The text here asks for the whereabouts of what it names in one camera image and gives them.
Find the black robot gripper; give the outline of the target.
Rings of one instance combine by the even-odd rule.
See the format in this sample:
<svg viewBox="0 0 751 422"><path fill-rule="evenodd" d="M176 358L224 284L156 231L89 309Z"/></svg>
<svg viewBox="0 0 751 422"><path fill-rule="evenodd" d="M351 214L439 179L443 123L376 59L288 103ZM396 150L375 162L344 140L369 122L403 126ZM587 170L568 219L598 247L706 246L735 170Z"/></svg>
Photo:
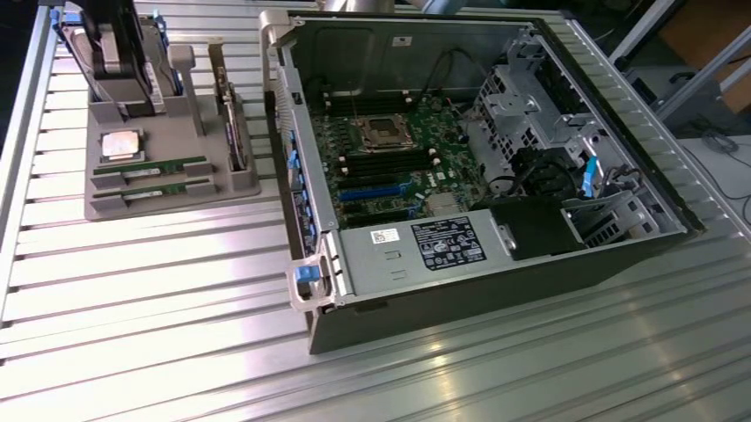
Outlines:
<svg viewBox="0 0 751 422"><path fill-rule="evenodd" d="M155 114L144 70L141 26L132 1L83 1L83 28L92 48L96 96L127 117Z"/></svg>

